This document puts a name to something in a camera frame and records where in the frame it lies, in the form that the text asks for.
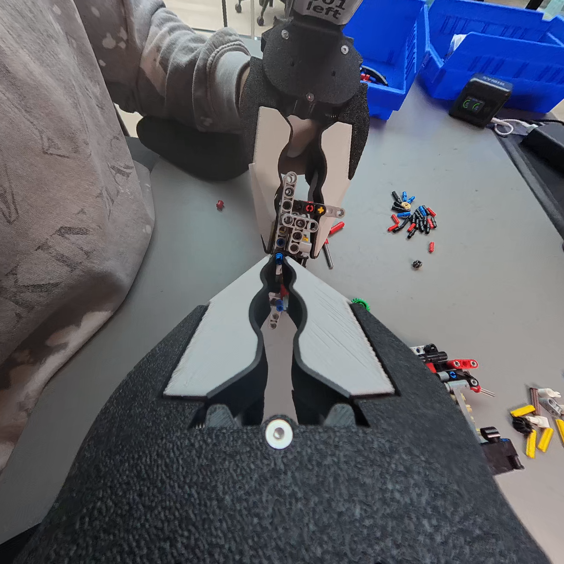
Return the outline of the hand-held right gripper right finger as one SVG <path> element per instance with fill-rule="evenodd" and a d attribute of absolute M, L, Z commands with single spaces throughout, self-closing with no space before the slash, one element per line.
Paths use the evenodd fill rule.
<path fill-rule="evenodd" d="M 293 258 L 284 264 L 297 366 L 348 399 L 395 393 L 351 302 Z"/>

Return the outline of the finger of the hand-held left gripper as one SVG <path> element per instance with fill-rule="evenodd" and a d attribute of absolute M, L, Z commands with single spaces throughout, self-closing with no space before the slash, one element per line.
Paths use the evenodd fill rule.
<path fill-rule="evenodd" d="M 277 217 L 275 199 L 281 186 L 279 162 L 291 134 L 291 125 L 277 109 L 259 107 L 249 172 L 258 230 L 265 252 L 272 252 L 273 248 L 273 230 Z"/>
<path fill-rule="evenodd" d="M 310 183 L 310 196 L 322 204 L 324 214 L 317 220 L 318 229 L 314 234 L 311 258 L 317 258 L 329 235 L 332 219 L 341 210 L 342 201 L 350 186 L 349 163 L 352 126 L 336 122 L 323 130 L 319 138 L 320 164 L 316 165 Z"/>

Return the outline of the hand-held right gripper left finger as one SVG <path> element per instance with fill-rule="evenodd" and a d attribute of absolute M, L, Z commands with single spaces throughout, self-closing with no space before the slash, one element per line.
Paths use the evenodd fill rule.
<path fill-rule="evenodd" d="M 250 374 L 262 356 L 261 259 L 215 295 L 164 390 L 169 398 L 210 400 Z"/>

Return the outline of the toy brick gear assembly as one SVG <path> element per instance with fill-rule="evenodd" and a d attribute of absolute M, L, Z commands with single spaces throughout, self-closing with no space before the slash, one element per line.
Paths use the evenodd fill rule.
<path fill-rule="evenodd" d="M 306 265 L 311 258 L 312 242 L 318 229 L 317 220 L 325 212 L 322 204 L 297 199 L 296 183 L 296 174 L 287 173 L 283 178 L 281 196 L 275 200 L 277 217 L 273 230 L 273 248 L 270 252 L 274 257 L 273 282 L 269 283 L 268 293 L 268 327 L 271 329 L 277 328 L 289 303 L 289 291 L 283 275 L 284 260 L 293 258 L 298 264 Z M 345 210 L 341 208 L 334 219 L 341 222 L 344 216 Z"/>

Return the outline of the person's left forearm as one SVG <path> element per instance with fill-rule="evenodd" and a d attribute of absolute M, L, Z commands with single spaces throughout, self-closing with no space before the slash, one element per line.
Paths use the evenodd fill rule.
<path fill-rule="evenodd" d="M 111 99 L 123 110 L 200 131 L 240 132 L 250 53 L 222 28 L 206 38 L 162 1 L 107 1 L 96 57 Z"/>

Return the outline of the grey desk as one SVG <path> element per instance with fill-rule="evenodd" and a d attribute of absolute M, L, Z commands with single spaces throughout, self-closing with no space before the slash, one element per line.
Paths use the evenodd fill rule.
<path fill-rule="evenodd" d="M 263 258 L 247 208 L 248 174 L 205 182 L 145 159 L 154 161 L 150 248 L 123 306 L 32 411 L 1 474 L 2 543 L 48 512 L 93 421 L 135 364 Z M 392 191 L 432 208 L 435 232 L 411 241 L 388 233 Z M 345 228 L 329 244 L 334 269 L 324 258 L 308 269 L 343 295 L 366 300 L 408 346 L 432 342 L 475 358 L 480 383 L 496 395 L 468 399 L 476 422 L 522 449 L 509 410 L 526 402 L 529 386 L 563 391 L 563 251 L 498 137 L 451 118 L 415 83 L 388 122 L 372 121 L 343 206 Z"/>

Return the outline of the person's left hand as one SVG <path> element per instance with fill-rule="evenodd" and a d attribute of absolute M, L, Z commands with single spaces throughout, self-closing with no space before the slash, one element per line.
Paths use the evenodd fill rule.
<path fill-rule="evenodd" d="M 310 143 L 316 139 L 320 124 L 310 118 L 302 119 L 295 115 L 289 115 L 287 119 L 292 128 L 292 137 L 286 156 L 289 159 L 297 159 L 306 151 Z"/>

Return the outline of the person's dark trousers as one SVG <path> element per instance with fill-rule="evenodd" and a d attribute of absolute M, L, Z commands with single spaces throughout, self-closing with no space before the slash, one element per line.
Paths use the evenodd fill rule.
<path fill-rule="evenodd" d="M 231 132 L 200 131 L 158 117 L 142 117 L 137 137 L 149 150 L 202 180 L 228 181 L 248 171 L 243 137 Z"/>

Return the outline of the blue storage bin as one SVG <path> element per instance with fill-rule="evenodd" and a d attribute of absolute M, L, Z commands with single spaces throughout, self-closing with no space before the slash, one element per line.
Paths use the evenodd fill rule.
<path fill-rule="evenodd" d="M 471 32 L 448 57 L 430 45 L 419 77 L 431 97 L 455 100 L 475 74 L 511 83 L 509 107 L 548 113 L 563 101 L 563 39 L 552 33 L 526 41 Z"/>
<path fill-rule="evenodd" d="M 428 59 L 429 22 L 425 1 L 364 1 L 345 26 L 363 58 L 371 117 L 388 120 L 405 101 Z"/>
<path fill-rule="evenodd" d="M 432 42 L 450 42 L 455 34 L 472 32 L 504 39 L 540 41 L 561 16 L 544 19 L 540 11 L 478 1 L 434 1 L 428 11 Z"/>

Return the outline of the pile of small toy pins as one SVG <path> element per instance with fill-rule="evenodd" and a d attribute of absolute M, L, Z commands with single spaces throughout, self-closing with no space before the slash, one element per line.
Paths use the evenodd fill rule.
<path fill-rule="evenodd" d="M 391 192 L 392 224 L 387 232 L 393 235 L 404 234 L 406 241 L 411 241 L 417 234 L 430 236 L 438 227 L 437 214 L 424 205 L 414 194 L 407 191 Z"/>

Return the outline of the partly built toy brick car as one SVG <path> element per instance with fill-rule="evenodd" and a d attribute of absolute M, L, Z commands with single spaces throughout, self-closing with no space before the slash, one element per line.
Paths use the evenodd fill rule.
<path fill-rule="evenodd" d="M 429 343 L 410 347 L 410 350 L 435 374 L 445 386 L 449 396 L 458 405 L 470 430 L 478 441 L 490 471 L 494 476 L 525 469 L 512 441 L 501 436 L 496 427 L 477 427 L 472 408 L 466 401 L 466 394 L 495 398 L 495 394 L 485 389 L 471 374 L 479 367 L 474 359 L 450 359 L 446 352 Z"/>

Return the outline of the black charger with green display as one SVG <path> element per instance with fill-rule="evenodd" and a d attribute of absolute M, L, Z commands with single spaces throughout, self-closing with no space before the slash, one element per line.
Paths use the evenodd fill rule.
<path fill-rule="evenodd" d="M 491 75 L 476 73 L 461 90 L 450 107 L 450 117 L 486 128 L 513 92 L 511 82 Z"/>

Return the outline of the black power adapter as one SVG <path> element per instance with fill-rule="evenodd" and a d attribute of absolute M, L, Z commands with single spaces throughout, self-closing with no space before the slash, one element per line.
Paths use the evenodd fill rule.
<path fill-rule="evenodd" d="M 545 121 L 538 124 L 520 145 L 563 174 L 563 122 Z"/>

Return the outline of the person's grey patterned sweatshirt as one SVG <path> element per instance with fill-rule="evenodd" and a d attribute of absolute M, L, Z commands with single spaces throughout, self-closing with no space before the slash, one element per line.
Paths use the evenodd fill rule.
<path fill-rule="evenodd" d="M 162 1 L 1 1 L 1 470 L 145 256 L 148 171 L 115 104 L 140 109 L 167 15 Z"/>

